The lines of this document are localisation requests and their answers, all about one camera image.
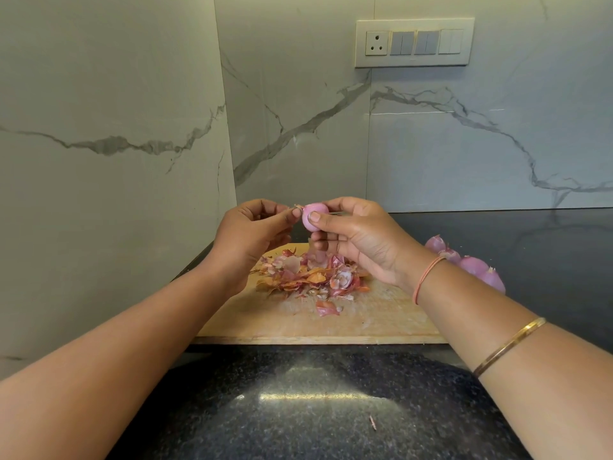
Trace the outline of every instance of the hand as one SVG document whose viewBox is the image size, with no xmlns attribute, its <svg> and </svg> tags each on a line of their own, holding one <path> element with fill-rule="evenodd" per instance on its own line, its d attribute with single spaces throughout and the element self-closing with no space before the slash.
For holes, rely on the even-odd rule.
<svg viewBox="0 0 613 460">
<path fill-rule="evenodd" d="M 300 208 L 287 208 L 270 200 L 240 204 L 221 220 L 206 264 L 213 265 L 231 296 L 238 294 L 262 255 L 292 240 L 292 226 L 301 216 Z"/>
<path fill-rule="evenodd" d="M 379 281 L 399 286 L 403 279 L 400 256 L 410 236 L 378 203 L 341 197 L 324 204 L 330 211 L 351 216 L 312 212 L 309 221 L 321 229 L 311 234 L 315 248 L 346 256 Z"/>
</svg>

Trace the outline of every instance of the orange thread bracelet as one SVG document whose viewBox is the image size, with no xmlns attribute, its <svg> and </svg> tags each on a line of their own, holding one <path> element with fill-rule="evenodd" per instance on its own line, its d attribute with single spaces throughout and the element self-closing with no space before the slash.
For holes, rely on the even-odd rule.
<svg viewBox="0 0 613 460">
<path fill-rule="evenodd" d="M 430 271 L 432 271 L 432 268 L 434 266 L 437 265 L 438 262 L 444 260 L 445 257 L 444 256 L 438 256 L 434 259 L 434 261 L 432 263 L 430 263 L 430 265 L 425 269 L 424 274 L 422 274 L 422 277 L 419 278 L 419 282 L 418 285 L 415 287 L 415 292 L 413 293 L 413 303 L 415 303 L 415 305 L 418 304 L 418 293 L 419 293 L 419 288 L 422 285 L 422 282 L 424 282 L 425 277 L 430 273 Z"/>
</svg>

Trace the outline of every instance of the gray switch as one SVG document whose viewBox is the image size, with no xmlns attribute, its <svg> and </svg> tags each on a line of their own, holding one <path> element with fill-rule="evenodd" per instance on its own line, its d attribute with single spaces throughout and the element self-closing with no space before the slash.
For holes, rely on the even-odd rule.
<svg viewBox="0 0 613 460">
<path fill-rule="evenodd" d="M 415 32 L 403 32 L 402 33 L 402 49 L 400 54 L 413 53 L 413 40 L 415 39 Z"/>
<path fill-rule="evenodd" d="M 392 47 L 389 50 L 389 54 L 402 54 L 402 34 L 404 32 L 392 32 Z"/>
<path fill-rule="evenodd" d="M 418 31 L 418 41 L 415 44 L 415 54 L 425 54 L 425 48 L 428 45 L 428 32 L 427 30 Z"/>
<path fill-rule="evenodd" d="M 438 38 L 440 33 L 440 30 L 428 32 L 428 42 L 425 46 L 425 54 L 436 54 L 438 51 Z"/>
</svg>

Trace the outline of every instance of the bracelet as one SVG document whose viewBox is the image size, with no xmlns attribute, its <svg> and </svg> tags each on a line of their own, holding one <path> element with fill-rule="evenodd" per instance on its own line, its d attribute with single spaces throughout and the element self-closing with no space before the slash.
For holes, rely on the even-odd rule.
<svg viewBox="0 0 613 460">
<path fill-rule="evenodd" d="M 479 378 L 490 366 L 500 360 L 504 356 L 504 354 L 509 352 L 509 350 L 511 350 L 513 347 L 515 347 L 517 344 L 519 344 L 522 340 L 524 340 L 530 334 L 535 332 L 545 323 L 547 323 L 547 320 L 545 318 L 536 318 L 530 324 L 525 325 L 513 337 L 511 337 L 509 342 L 498 348 L 493 354 L 488 356 L 482 364 L 477 366 L 477 368 L 475 368 L 475 370 L 473 371 L 474 376 L 476 378 Z"/>
<path fill-rule="evenodd" d="M 418 293 L 419 293 L 419 288 L 421 287 L 422 282 L 424 282 L 425 277 L 428 275 L 428 273 L 430 273 L 430 271 L 432 271 L 432 268 L 433 268 L 434 266 L 436 266 L 438 262 L 440 262 L 440 261 L 442 261 L 442 260 L 444 260 L 444 259 L 445 259 L 445 257 L 444 257 L 444 256 L 437 256 L 437 257 L 436 257 L 436 259 L 434 259 L 434 260 L 432 261 L 432 263 L 430 263 L 430 264 L 428 265 L 428 267 L 425 269 L 424 274 L 422 274 L 422 277 L 421 277 L 421 278 L 419 278 L 418 285 L 415 287 L 415 292 L 413 292 L 413 303 L 415 303 L 415 305 L 417 305 L 417 304 L 418 304 Z"/>
</svg>

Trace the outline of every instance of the marble tile wall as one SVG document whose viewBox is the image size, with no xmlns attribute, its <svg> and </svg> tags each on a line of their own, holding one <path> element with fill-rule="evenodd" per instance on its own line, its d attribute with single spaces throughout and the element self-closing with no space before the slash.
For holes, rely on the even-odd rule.
<svg viewBox="0 0 613 460">
<path fill-rule="evenodd" d="M 1 379 L 171 280 L 235 204 L 213 0 L 0 0 L 0 151 Z"/>
<path fill-rule="evenodd" d="M 239 200 L 613 205 L 613 0 L 216 0 Z M 358 19 L 476 18 L 467 67 L 355 70 Z"/>
</svg>

